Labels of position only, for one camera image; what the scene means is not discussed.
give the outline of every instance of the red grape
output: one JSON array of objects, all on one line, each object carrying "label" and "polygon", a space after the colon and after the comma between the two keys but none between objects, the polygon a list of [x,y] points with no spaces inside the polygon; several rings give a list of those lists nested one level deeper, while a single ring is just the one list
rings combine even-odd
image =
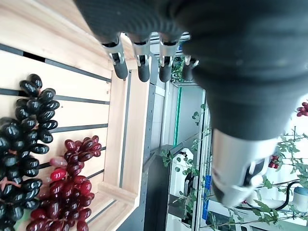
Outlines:
[{"label": "red grape", "polygon": [[50,175],[50,178],[53,180],[53,181],[57,181],[57,180],[61,180],[63,177],[65,177],[67,174],[66,170],[63,169],[63,168],[58,168],[56,170],[54,170],[51,175]]},{"label": "red grape", "polygon": [[98,138],[97,135],[95,135],[95,136],[92,137],[92,140],[93,140],[94,143],[98,143],[99,138]]},{"label": "red grape", "polygon": [[82,184],[86,180],[87,180],[87,178],[85,176],[75,176],[74,177],[74,183],[75,184]]},{"label": "red grape", "polygon": [[91,192],[91,193],[87,194],[87,196],[89,196],[91,198],[91,200],[93,200],[94,197],[95,197],[95,194]]},{"label": "red grape", "polygon": [[45,212],[44,209],[42,208],[37,208],[36,210],[33,210],[31,212],[31,218],[36,220],[38,218],[46,218],[47,217],[47,214]]},{"label": "red grape", "polygon": [[47,216],[51,219],[58,218],[60,213],[60,204],[57,201],[51,201],[47,207]]},{"label": "red grape", "polygon": [[93,151],[93,156],[95,157],[101,156],[101,151],[100,150]]},{"label": "red grape", "polygon": [[95,143],[90,150],[91,151],[96,151],[96,150],[100,150],[102,148],[102,145],[100,143]]},{"label": "red grape", "polygon": [[78,160],[83,162],[90,160],[92,157],[93,157],[93,152],[83,152],[78,154]]},{"label": "red grape", "polygon": [[89,180],[83,182],[80,187],[81,194],[87,195],[91,191],[91,188],[92,188],[92,184]]},{"label": "red grape", "polygon": [[86,220],[89,216],[91,216],[91,209],[85,208],[79,212],[79,220]]},{"label": "red grape", "polygon": [[68,182],[65,184],[62,190],[62,197],[68,198],[73,193],[74,183]]},{"label": "red grape", "polygon": [[77,231],[89,231],[88,225],[84,221],[77,222]]},{"label": "red grape", "polygon": [[62,156],[56,156],[49,161],[51,166],[54,167],[66,167],[67,161]]},{"label": "red grape", "polygon": [[38,218],[27,225],[26,231],[40,231],[46,224],[46,219]]},{"label": "red grape", "polygon": [[66,149],[68,150],[68,151],[76,151],[76,144],[75,144],[75,142],[74,141],[72,141],[72,140],[66,140],[65,142],[64,142],[64,145],[65,145],[65,147],[66,147]]}]

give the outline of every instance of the grape stem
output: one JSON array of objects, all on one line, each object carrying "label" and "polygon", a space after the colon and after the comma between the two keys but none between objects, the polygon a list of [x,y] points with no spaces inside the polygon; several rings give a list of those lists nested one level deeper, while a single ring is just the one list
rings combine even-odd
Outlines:
[{"label": "grape stem", "polygon": [[12,184],[12,185],[14,185],[14,186],[16,186],[16,187],[18,187],[18,188],[21,187],[21,185],[15,183],[14,181],[9,181],[7,177],[4,177],[4,178],[0,181],[0,188],[1,188],[1,191],[4,190],[4,188],[5,188],[5,186],[6,186],[7,184]]}]

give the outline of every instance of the black slat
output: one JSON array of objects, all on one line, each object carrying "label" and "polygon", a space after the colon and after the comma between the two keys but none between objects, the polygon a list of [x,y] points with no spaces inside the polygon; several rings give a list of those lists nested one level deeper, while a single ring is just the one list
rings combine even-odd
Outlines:
[{"label": "black slat", "polygon": [[60,67],[60,68],[63,68],[65,70],[74,71],[74,72],[77,72],[79,74],[90,76],[92,78],[97,78],[97,79],[100,79],[100,80],[103,80],[103,81],[106,81],[106,82],[111,82],[111,79],[109,79],[109,78],[105,78],[105,77],[102,77],[102,76],[90,73],[88,71],[80,70],[80,69],[78,69],[76,67],[69,66],[69,65],[66,65],[66,64],[62,64],[62,63],[59,63],[59,62],[54,61],[54,60],[46,59],[45,63],[53,65],[53,66],[57,66],[57,67]]},{"label": "black slat", "polygon": [[77,130],[86,130],[94,128],[107,128],[108,124],[93,124],[93,125],[81,125],[81,126],[70,126],[70,127],[61,127],[50,130],[51,133],[64,132],[64,131],[77,131]]}]

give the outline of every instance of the artificial grape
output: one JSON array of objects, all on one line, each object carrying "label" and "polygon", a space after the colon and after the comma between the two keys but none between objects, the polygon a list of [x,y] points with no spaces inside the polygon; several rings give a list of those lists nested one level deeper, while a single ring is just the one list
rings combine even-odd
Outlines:
[{"label": "artificial grape", "polygon": [[89,216],[91,216],[91,213],[92,213],[92,211],[89,208],[82,209],[79,212],[79,220],[87,219]]},{"label": "artificial grape", "polygon": [[45,144],[37,143],[30,147],[30,151],[36,154],[46,154],[47,152],[49,152],[49,147]]},{"label": "artificial grape", "polygon": [[25,147],[25,142],[23,140],[17,140],[12,142],[11,149],[15,151],[21,151]]},{"label": "artificial grape", "polygon": [[14,123],[5,123],[1,125],[0,132],[10,140],[16,140],[22,134],[21,128]]},{"label": "artificial grape", "polygon": [[56,100],[50,101],[48,104],[44,105],[44,110],[56,110],[60,107],[60,103]]},{"label": "artificial grape", "polygon": [[51,166],[54,167],[66,167],[67,161],[62,156],[56,156],[50,159],[49,161]]},{"label": "artificial grape", "polygon": [[37,86],[30,81],[22,80],[19,82],[19,86],[29,96],[37,97],[39,94]]},{"label": "artificial grape", "polygon": [[9,141],[6,138],[0,136],[0,152],[7,151],[9,150],[9,148],[10,148]]},{"label": "artificial grape", "polygon": [[78,161],[85,162],[93,157],[93,152],[83,152],[78,154]]},{"label": "artificial grape", "polygon": [[85,167],[85,162],[78,162],[78,166],[80,169],[83,169]]},{"label": "artificial grape", "polygon": [[15,116],[19,121],[23,121],[24,119],[27,119],[30,114],[28,113],[26,107],[16,107]]},{"label": "artificial grape", "polygon": [[99,157],[99,156],[101,156],[101,151],[100,150],[96,150],[96,151],[93,151],[93,156],[95,156],[95,157]]},{"label": "artificial grape", "polygon": [[16,107],[26,107],[27,106],[27,102],[28,100],[27,99],[18,99],[16,101]]},{"label": "artificial grape", "polygon": [[23,169],[26,169],[26,170],[38,168],[39,161],[36,158],[30,157],[30,158],[27,158],[25,160],[22,160],[21,166],[22,166]]},{"label": "artificial grape", "polygon": [[88,207],[92,202],[91,196],[85,195],[80,198],[80,205]]},{"label": "artificial grape", "polygon": [[102,148],[102,145],[100,143],[95,143],[90,150],[91,151],[96,151],[96,150],[100,150]]},{"label": "artificial grape", "polygon": [[79,198],[80,196],[81,196],[80,190],[74,188],[74,189],[73,189],[73,193],[72,193],[72,197],[73,197],[73,198]]},{"label": "artificial grape", "polygon": [[41,179],[36,179],[36,178],[33,178],[33,179],[27,179],[25,180],[21,187],[22,189],[24,189],[25,191],[27,192],[30,192],[34,189],[38,189],[42,186],[43,182]]},{"label": "artificial grape", "polygon": [[77,231],[89,231],[88,225],[85,221],[78,221],[77,222]]},{"label": "artificial grape", "polygon": [[77,220],[79,217],[79,212],[78,211],[71,211],[68,215],[69,220]]},{"label": "artificial grape", "polygon": [[40,200],[47,199],[49,196],[50,196],[49,187],[41,187],[39,189],[38,199],[40,199]]},{"label": "artificial grape", "polygon": [[42,209],[42,208],[37,208],[37,209],[33,210],[31,212],[30,216],[33,220],[36,220],[36,219],[39,219],[39,218],[47,218],[47,214],[46,214],[45,210]]},{"label": "artificial grape", "polygon": [[66,140],[66,141],[64,142],[64,145],[65,145],[65,147],[66,147],[66,149],[67,149],[68,151],[72,151],[72,152],[76,151],[76,144],[75,144],[74,141],[72,141],[72,140]]},{"label": "artificial grape", "polygon": [[74,200],[68,205],[70,211],[76,210],[79,207],[79,200]]},{"label": "artificial grape", "polygon": [[46,200],[41,200],[39,202],[39,207],[40,208],[47,208],[50,205],[51,201],[46,199]]},{"label": "artificial grape", "polygon": [[47,122],[51,118],[53,118],[55,115],[54,111],[46,111],[42,112],[41,114],[38,114],[37,119],[39,122]]},{"label": "artificial grape", "polygon": [[23,182],[23,178],[22,177],[14,177],[14,178],[12,178],[12,179],[8,179],[8,180],[10,180],[10,181],[12,181],[12,182],[15,182],[16,184],[20,184],[21,182]]},{"label": "artificial grape", "polygon": [[38,195],[39,192],[40,192],[40,189],[34,189],[32,191],[27,192],[25,196],[25,200],[26,201],[32,200],[35,196]]},{"label": "artificial grape", "polygon": [[6,213],[6,204],[0,201],[0,219],[4,217]]},{"label": "artificial grape", "polygon": [[73,175],[73,176],[77,176],[80,172],[81,172],[81,169],[79,168],[79,169],[75,170],[75,171],[72,173],[72,175]]},{"label": "artificial grape", "polygon": [[92,137],[94,143],[98,143],[99,137],[97,135]]},{"label": "artificial grape", "polygon": [[93,140],[89,139],[83,142],[82,146],[81,146],[81,150],[83,151],[87,151],[89,150],[92,146],[94,145]]},{"label": "artificial grape", "polygon": [[51,195],[58,194],[63,189],[64,183],[65,183],[64,180],[58,180],[54,182],[52,186],[50,187],[50,194]]},{"label": "artificial grape", "polygon": [[47,207],[47,216],[51,219],[58,218],[60,213],[60,204],[57,201],[51,201]]},{"label": "artificial grape", "polygon": [[72,175],[74,173],[75,170],[79,169],[79,166],[77,163],[75,164],[68,164],[66,170],[67,172]]},{"label": "artificial grape", "polygon": [[15,177],[19,177],[19,168],[18,166],[12,166],[7,169],[6,176],[8,179],[13,179]]},{"label": "artificial grape", "polygon": [[36,177],[39,173],[38,169],[29,169],[29,170],[23,170],[23,174],[26,177]]},{"label": "artificial grape", "polygon": [[47,220],[45,218],[38,218],[27,225],[26,231],[41,231],[46,222]]},{"label": "artificial grape", "polygon": [[62,190],[62,197],[68,198],[73,193],[74,183],[68,182],[65,184]]},{"label": "artificial grape", "polygon": [[52,130],[58,127],[58,122],[56,120],[49,120],[44,123],[40,123],[39,126],[42,129]]},{"label": "artificial grape", "polygon": [[34,83],[34,85],[38,88],[41,89],[43,87],[43,83],[41,78],[37,74],[30,74],[27,78],[31,83]]},{"label": "artificial grape", "polygon": [[87,178],[85,176],[75,176],[74,177],[74,183],[75,184],[82,184],[86,180],[87,180]]},{"label": "artificial grape", "polygon": [[2,162],[6,167],[11,167],[18,162],[18,157],[14,154],[7,154],[2,158]]},{"label": "artificial grape", "polygon": [[74,220],[68,220],[67,223],[69,224],[69,227],[73,227],[75,225]]},{"label": "artificial grape", "polygon": [[20,207],[19,204],[8,205],[6,216],[9,219],[13,221],[18,221],[23,217],[23,215],[24,215],[24,208]]},{"label": "artificial grape", "polygon": [[51,143],[53,141],[53,136],[48,130],[40,129],[38,131],[38,139],[44,143]]},{"label": "artificial grape", "polygon": [[81,184],[81,187],[80,187],[81,194],[87,195],[91,191],[91,188],[92,188],[91,182],[89,180],[86,180],[85,182]]},{"label": "artificial grape", "polygon": [[26,209],[37,209],[39,207],[39,200],[33,199],[24,203],[24,208]]},{"label": "artificial grape", "polygon": [[67,174],[67,171],[65,169],[58,168],[51,173],[50,178],[52,179],[52,181],[57,181],[65,177],[66,174]]},{"label": "artificial grape", "polygon": [[37,114],[42,108],[42,103],[38,100],[29,100],[27,102],[27,111],[31,114]]},{"label": "artificial grape", "polygon": [[68,158],[69,163],[77,163],[78,162],[78,154],[73,154]]}]

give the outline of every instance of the wooden board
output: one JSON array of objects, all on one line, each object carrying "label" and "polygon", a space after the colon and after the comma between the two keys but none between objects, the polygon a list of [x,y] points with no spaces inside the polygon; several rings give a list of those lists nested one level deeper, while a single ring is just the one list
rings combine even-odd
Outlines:
[{"label": "wooden board", "polygon": [[2,0],[0,21],[0,43],[110,78],[99,42],[47,6],[35,0]]},{"label": "wooden board", "polygon": [[128,124],[122,188],[140,196],[149,81],[143,83],[138,71],[131,72]]},{"label": "wooden board", "polygon": [[29,74],[35,73],[41,77],[43,89],[54,88],[57,95],[99,101],[110,100],[111,84],[101,79],[6,51],[0,51],[0,60],[0,74],[9,80],[1,81],[0,88],[20,90],[19,82],[25,80]]},{"label": "wooden board", "polygon": [[119,186],[128,81],[123,81],[116,76],[115,72],[112,73],[109,110],[109,115],[112,116],[109,116],[108,121],[108,148],[106,149],[104,181]]}]

